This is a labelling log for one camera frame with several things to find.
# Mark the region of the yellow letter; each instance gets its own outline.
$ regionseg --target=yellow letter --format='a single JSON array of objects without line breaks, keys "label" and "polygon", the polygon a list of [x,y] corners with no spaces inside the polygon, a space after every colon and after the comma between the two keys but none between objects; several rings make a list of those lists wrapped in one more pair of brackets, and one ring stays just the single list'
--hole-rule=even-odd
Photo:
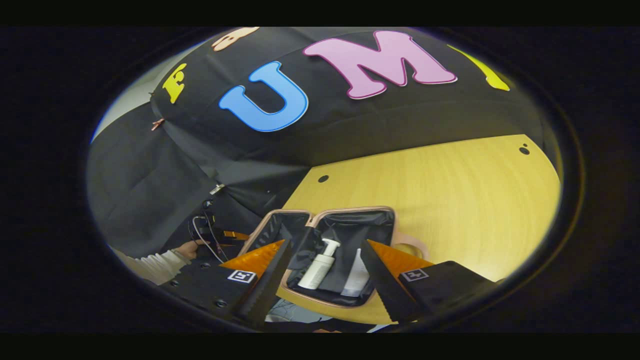
[{"label": "yellow letter", "polygon": [[184,69],[186,66],[187,64],[181,64],[178,66],[178,68],[172,72],[171,76],[169,76],[162,85],[162,88],[169,93],[172,104],[175,104],[176,99],[178,99],[182,89],[184,89],[184,84],[178,85],[178,82],[184,80],[184,73],[180,70]]},{"label": "yellow letter", "polygon": [[448,47],[450,47],[451,49],[454,49],[455,51],[459,52],[460,54],[466,56],[469,60],[471,60],[477,67],[480,68],[480,70],[482,70],[482,72],[484,72],[484,75],[486,76],[486,82],[491,85],[492,88],[496,88],[496,89],[500,89],[500,90],[504,90],[504,91],[509,91],[509,87],[507,86],[507,84],[504,83],[504,81],[502,81],[498,75],[496,75],[492,69],[489,69],[488,66],[486,66],[485,64],[483,64],[480,60],[474,58],[471,55],[465,54],[462,51],[456,49],[455,47],[451,46],[451,45],[447,45]]},{"label": "yellow letter", "polygon": [[254,31],[258,30],[259,28],[260,26],[255,26],[253,28],[242,28],[242,29],[235,30],[219,38],[218,41],[216,41],[211,45],[211,47],[213,47],[213,51],[223,50],[227,46],[236,42],[237,39],[245,37],[250,33],[253,33]]}]

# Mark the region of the white sleeve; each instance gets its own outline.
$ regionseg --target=white sleeve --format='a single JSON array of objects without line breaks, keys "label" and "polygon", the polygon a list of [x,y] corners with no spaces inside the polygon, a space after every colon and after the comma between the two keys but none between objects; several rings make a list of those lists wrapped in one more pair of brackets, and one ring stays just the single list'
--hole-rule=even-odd
[{"label": "white sleeve", "polygon": [[134,259],[111,248],[120,260],[136,275],[156,285],[162,285],[180,273],[184,265],[191,262],[169,250],[164,254],[149,255],[146,258]]}]

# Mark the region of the blue letter u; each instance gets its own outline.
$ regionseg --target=blue letter u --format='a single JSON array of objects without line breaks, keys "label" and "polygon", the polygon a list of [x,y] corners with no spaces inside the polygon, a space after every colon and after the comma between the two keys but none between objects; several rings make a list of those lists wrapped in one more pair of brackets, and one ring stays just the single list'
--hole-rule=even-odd
[{"label": "blue letter u", "polygon": [[284,107],[277,113],[266,113],[244,94],[244,86],[236,86],[220,99],[220,108],[231,111],[250,128],[257,131],[276,131],[287,127],[307,111],[307,95],[285,74],[280,72],[282,64],[272,61],[259,67],[249,75],[251,82],[262,81],[284,99]]}]

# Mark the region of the cable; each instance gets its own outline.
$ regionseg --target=cable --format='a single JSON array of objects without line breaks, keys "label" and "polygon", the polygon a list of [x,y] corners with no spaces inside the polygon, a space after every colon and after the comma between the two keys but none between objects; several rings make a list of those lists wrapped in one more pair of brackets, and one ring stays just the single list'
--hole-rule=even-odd
[{"label": "cable", "polygon": [[218,255],[216,254],[216,252],[215,252],[215,251],[213,251],[213,249],[209,246],[209,244],[208,244],[206,241],[204,241],[204,239],[202,238],[202,235],[200,235],[200,231],[198,231],[198,227],[196,226],[196,219],[197,219],[197,218],[202,218],[202,217],[193,217],[193,219],[191,219],[191,223],[193,224],[193,228],[194,228],[194,229],[196,229],[196,234],[198,234],[198,237],[202,240],[202,242],[204,243],[204,245],[206,245],[206,246],[209,248],[209,250],[211,250],[211,252],[213,253],[213,256],[215,256],[215,257],[216,257],[216,259],[218,259],[218,261],[219,261],[221,264],[222,264],[222,263],[224,263],[224,261],[222,261],[222,260],[218,257]]},{"label": "cable", "polygon": [[224,251],[224,250],[222,250],[222,246],[220,246],[220,243],[218,243],[218,239],[216,239],[216,236],[215,236],[215,235],[213,235],[213,228],[211,227],[211,223],[209,222],[209,216],[208,216],[208,214],[207,214],[207,212],[206,212],[206,211],[204,211],[204,215],[205,215],[204,217],[205,217],[205,219],[206,219],[206,221],[207,221],[207,225],[209,226],[209,231],[211,232],[211,236],[213,237],[213,241],[215,241],[215,242],[216,242],[216,246],[218,246],[218,250],[219,250],[220,252],[222,252],[222,254],[224,255],[225,259],[227,259],[227,261],[229,261],[229,258],[228,258],[228,257],[227,257],[227,255],[225,254],[225,251]]}]

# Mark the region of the white bottle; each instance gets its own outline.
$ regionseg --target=white bottle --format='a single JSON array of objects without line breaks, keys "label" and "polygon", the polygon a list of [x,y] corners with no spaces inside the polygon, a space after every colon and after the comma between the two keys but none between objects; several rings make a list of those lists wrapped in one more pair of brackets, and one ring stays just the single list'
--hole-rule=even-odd
[{"label": "white bottle", "polygon": [[359,297],[362,289],[369,281],[369,272],[360,257],[360,249],[356,252],[356,258],[353,260],[353,266],[347,278],[347,283],[340,295],[349,297]]},{"label": "white bottle", "polygon": [[318,286],[320,286],[320,283],[335,261],[332,255],[335,249],[340,246],[340,243],[331,239],[322,239],[322,241],[326,243],[326,249],[323,254],[316,255],[314,262],[311,263],[305,275],[300,282],[298,282],[298,286],[301,288],[310,290],[318,289]]}]

